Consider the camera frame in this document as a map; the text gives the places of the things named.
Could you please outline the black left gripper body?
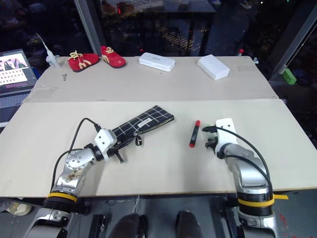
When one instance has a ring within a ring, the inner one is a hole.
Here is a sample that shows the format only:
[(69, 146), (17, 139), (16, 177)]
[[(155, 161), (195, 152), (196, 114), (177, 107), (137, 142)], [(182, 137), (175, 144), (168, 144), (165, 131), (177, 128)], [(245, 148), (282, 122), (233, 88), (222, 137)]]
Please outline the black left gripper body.
[(107, 156), (108, 157), (112, 157), (112, 156), (120, 157), (119, 149), (120, 149), (120, 145), (115, 145), (112, 148), (109, 148), (107, 150)]

